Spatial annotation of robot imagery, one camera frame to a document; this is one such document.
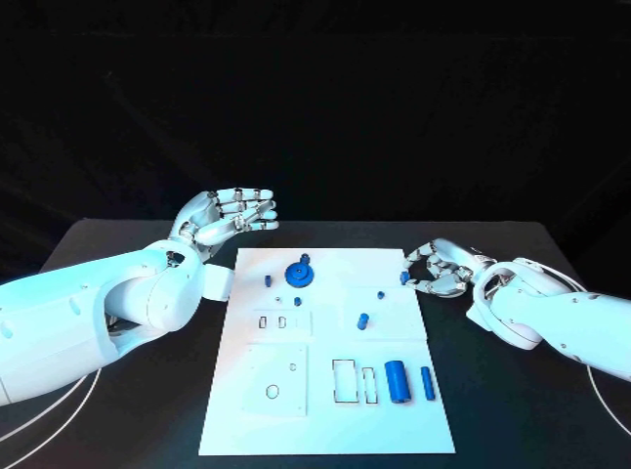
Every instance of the table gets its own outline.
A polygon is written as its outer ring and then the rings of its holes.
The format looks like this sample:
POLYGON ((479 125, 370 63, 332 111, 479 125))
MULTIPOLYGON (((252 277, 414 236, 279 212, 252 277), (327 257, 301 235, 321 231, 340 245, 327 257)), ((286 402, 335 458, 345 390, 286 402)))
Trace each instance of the table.
MULTIPOLYGON (((43 270, 142 248, 167 236, 170 223, 80 221, 43 270)), ((232 268, 237 247, 376 247, 409 252, 437 236, 499 260, 522 256, 574 275, 544 227, 533 222, 282 222, 276 231, 227 241, 213 263, 232 268)), ((203 300, 185 327, 100 371, 70 425, 17 467, 631 468, 631 439, 600 407, 584 368, 546 344, 525 352, 479 329, 465 318, 469 295, 439 299, 419 294, 417 301, 456 454, 197 456, 224 312, 224 303, 203 300)), ((631 429, 631 384, 599 371, 594 375, 603 398, 631 429)), ((0 467, 59 428, 90 381, 0 444, 0 467)), ((0 435, 66 389, 0 407, 0 435)))

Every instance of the white cable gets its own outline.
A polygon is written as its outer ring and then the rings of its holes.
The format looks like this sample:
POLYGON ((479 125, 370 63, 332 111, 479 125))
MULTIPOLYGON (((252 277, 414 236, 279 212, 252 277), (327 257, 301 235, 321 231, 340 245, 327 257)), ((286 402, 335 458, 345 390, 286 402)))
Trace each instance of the white cable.
POLYGON ((76 388, 80 386, 80 383, 83 383, 87 375, 83 376, 77 381, 76 384, 73 385, 72 389, 66 392, 66 394, 51 403, 51 405, 47 407, 47 409, 23 425, 20 425, 10 433, 7 433, 1 438, 0 438, 0 443, 5 441, 15 433, 21 432, 36 421, 37 419, 50 411, 53 410, 64 401, 64 399, 70 396, 73 391, 76 391, 76 388))
MULTIPOLYGON (((574 289, 577 291, 587 291, 586 288, 583 287, 583 285, 576 281, 573 280, 569 276, 566 276, 564 274, 561 274, 560 272, 557 272, 554 269, 551 269, 550 267, 544 266, 541 263, 535 262, 535 264, 538 264, 546 270, 548 270, 550 272, 553 272, 560 278, 563 278, 564 280, 567 280, 567 282, 571 284, 571 286, 574 287, 574 289)), ((618 426, 625 430, 625 433, 631 436, 631 431, 628 430, 628 428, 625 427, 625 425, 620 423, 620 421, 618 420, 618 417, 613 415, 613 412, 610 411, 610 408, 607 408, 607 405, 606 405, 606 402, 603 401, 603 398, 600 396, 600 393, 599 393, 599 389, 597 389, 597 384, 594 383, 594 378, 593 378, 593 370, 590 369, 590 367, 586 365, 586 369, 587 369, 587 376, 590 377, 590 383, 593 385, 593 390, 594 390, 594 394, 597 395, 597 399, 599 399, 599 402, 600 402, 600 405, 603 406, 607 414, 610 415, 610 418, 613 419, 615 423, 618 424, 618 426)))
POLYGON ((27 453, 15 462, 13 462, 13 464, 10 464, 8 466, 5 466, 3 469, 10 469, 10 468, 14 467, 17 464, 20 464, 20 463, 44 447, 44 445, 47 445, 49 441, 57 436, 57 434, 62 432, 62 430, 64 429, 64 427, 69 425, 69 422, 73 420, 73 417, 76 416, 76 414, 79 413, 80 409, 83 408, 83 404, 86 403, 86 400, 87 400, 87 398, 90 397, 90 393, 93 392, 93 388, 95 388, 95 384, 96 384, 96 379, 99 378, 99 372, 100 372, 100 369, 96 371, 93 384, 90 385, 90 389, 89 389, 87 392, 86 392, 86 396, 83 397, 83 400, 80 401, 79 406, 76 407, 76 410, 75 410, 73 413, 72 413, 72 416, 66 419, 66 422, 62 424, 62 426, 59 427, 57 431, 47 437, 47 440, 44 440, 44 442, 43 442, 28 453, 27 453))

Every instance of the robotic hand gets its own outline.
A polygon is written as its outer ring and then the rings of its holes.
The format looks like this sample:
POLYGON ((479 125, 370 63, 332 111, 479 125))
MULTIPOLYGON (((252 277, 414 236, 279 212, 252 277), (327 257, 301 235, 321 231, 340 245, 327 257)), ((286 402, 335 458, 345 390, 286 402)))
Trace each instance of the robotic hand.
POLYGON ((409 288, 452 298, 471 283, 466 317, 484 330, 525 350, 544 339, 569 359, 631 382, 631 301, 587 292, 534 261, 497 262, 442 238, 410 253, 404 268, 425 256, 435 280, 417 281, 403 271, 409 288))
POLYGON ((0 286, 0 405, 57 389, 183 327, 201 297, 227 299, 232 271, 203 263, 236 234, 278 227, 272 196, 201 192, 168 239, 0 286))

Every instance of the white board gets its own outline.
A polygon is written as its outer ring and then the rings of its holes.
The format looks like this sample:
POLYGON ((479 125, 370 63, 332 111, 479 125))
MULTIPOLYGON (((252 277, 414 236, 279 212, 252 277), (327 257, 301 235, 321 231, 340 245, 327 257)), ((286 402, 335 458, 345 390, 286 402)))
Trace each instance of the white board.
MULTIPOLYGON (((237 250, 198 454, 455 452, 414 292, 399 281, 403 261, 400 249, 237 250), (315 276, 293 288, 283 270, 304 252, 315 276), (357 402, 334 401, 335 360, 354 361, 357 402), (407 371, 404 404, 390 402, 391 360, 407 371), (423 395, 422 366, 435 401, 423 395), (377 404, 365 402, 363 368, 373 368, 377 404)), ((348 366, 341 370, 350 395, 348 366)))

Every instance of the robotic arm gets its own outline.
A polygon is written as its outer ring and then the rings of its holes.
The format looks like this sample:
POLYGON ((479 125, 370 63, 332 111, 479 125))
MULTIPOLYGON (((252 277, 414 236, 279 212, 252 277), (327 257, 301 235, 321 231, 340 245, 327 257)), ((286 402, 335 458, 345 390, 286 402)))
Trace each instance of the robotic arm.
POLYGON ((181 328, 201 297, 227 299, 232 271, 203 263, 236 234, 278 227, 272 196, 201 192, 167 239, 0 286, 0 405, 57 389, 181 328))
POLYGON ((544 339, 564 357, 631 382, 631 301, 587 292, 534 261, 495 262, 442 238, 410 253, 406 269, 423 257, 435 280, 403 271, 407 287, 452 298, 471 283, 466 317, 484 330, 524 350, 544 339))

